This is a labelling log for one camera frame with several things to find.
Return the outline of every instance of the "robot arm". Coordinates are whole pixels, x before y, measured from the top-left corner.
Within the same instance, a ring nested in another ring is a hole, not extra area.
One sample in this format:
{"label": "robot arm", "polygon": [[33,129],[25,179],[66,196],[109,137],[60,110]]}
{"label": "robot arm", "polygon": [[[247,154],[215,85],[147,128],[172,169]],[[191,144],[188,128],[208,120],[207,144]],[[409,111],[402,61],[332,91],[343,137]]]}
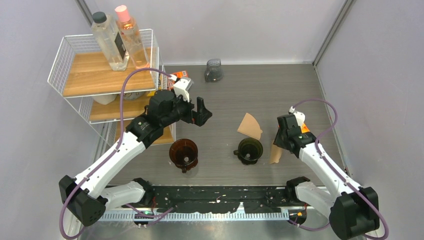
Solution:
{"label": "robot arm", "polygon": [[[174,85],[174,92],[156,91],[145,107],[144,113],[133,119],[126,127],[122,143],[116,153],[76,191],[67,208],[84,226],[94,224],[107,210],[128,203],[140,201],[148,203],[153,198],[152,187],[141,178],[121,186],[110,188],[106,186],[129,161],[160,138],[165,127],[179,120],[203,126],[212,116],[212,113],[205,108],[201,97],[197,98],[197,111],[193,111],[195,105],[191,103],[187,92],[189,82],[180,79]],[[118,142],[75,178],[64,176],[59,181],[62,201],[65,202],[71,191],[117,147]]]}
{"label": "robot arm", "polygon": [[317,209],[329,219],[329,223],[340,239],[350,239],[380,227],[380,220],[374,211],[340,179],[329,164],[349,182],[354,189],[363,194],[377,209],[378,196],[372,187],[363,188],[359,183],[344,173],[326,153],[311,132],[302,132],[305,115],[294,111],[279,116],[278,132],[274,143],[289,150],[302,162],[306,163],[326,186],[328,193],[316,187],[306,177],[287,181],[285,195],[290,201],[301,201]]}

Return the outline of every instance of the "pink bottle cap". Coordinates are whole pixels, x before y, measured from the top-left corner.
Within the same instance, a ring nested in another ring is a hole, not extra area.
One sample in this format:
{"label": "pink bottle cap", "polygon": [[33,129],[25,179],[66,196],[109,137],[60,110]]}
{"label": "pink bottle cap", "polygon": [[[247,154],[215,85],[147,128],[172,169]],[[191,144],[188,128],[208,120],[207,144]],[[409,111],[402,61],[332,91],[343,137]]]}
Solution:
{"label": "pink bottle cap", "polygon": [[130,13],[128,12],[127,6],[120,5],[115,8],[115,12],[118,15],[118,19],[121,23],[128,22],[131,19]]}

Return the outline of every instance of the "brown paper filter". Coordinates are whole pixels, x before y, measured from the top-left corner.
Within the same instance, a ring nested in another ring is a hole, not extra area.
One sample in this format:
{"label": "brown paper filter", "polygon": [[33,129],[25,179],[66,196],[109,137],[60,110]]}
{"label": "brown paper filter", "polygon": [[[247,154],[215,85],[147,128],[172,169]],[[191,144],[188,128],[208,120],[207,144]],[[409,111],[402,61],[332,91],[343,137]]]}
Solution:
{"label": "brown paper filter", "polygon": [[283,149],[274,145],[274,141],[272,141],[271,154],[269,155],[269,164],[278,164],[280,162],[281,155],[283,155]]}
{"label": "brown paper filter", "polygon": [[240,126],[238,126],[237,132],[256,140],[260,140],[262,134],[258,121],[249,113],[244,115],[243,121],[241,121]]}

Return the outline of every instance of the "black bottle cap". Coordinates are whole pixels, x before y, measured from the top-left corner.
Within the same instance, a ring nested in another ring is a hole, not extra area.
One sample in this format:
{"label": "black bottle cap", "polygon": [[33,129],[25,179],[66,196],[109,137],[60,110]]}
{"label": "black bottle cap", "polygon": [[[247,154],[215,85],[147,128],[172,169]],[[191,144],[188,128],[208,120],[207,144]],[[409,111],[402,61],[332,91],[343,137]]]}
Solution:
{"label": "black bottle cap", "polygon": [[106,17],[106,14],[104,12],[102,12],[102,11],[95,12],[92,17],[93,17],[93,21],[96,24],[104,23],[108,19]]}

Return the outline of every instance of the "bottle label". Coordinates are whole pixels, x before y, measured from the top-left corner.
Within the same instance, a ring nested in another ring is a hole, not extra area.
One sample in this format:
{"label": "bottle label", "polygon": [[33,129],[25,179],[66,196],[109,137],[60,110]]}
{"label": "bottle label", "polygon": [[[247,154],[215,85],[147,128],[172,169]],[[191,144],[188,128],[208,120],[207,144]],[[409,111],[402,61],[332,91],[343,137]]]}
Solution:
{"label": "bottle label", "polygon": [[116,37],[115,37],[115,44],[116,44],[116,47],[118,48],[118,51],[119,51],[120,57],[121,57],[122,59],[124,59],[125,52],[126,52],[127,50],[125,49],[124,43],[122,42],[122,38],[121,38],[121,35],[119,34],[119,32],[118,32],[118,34],[116,34]]}

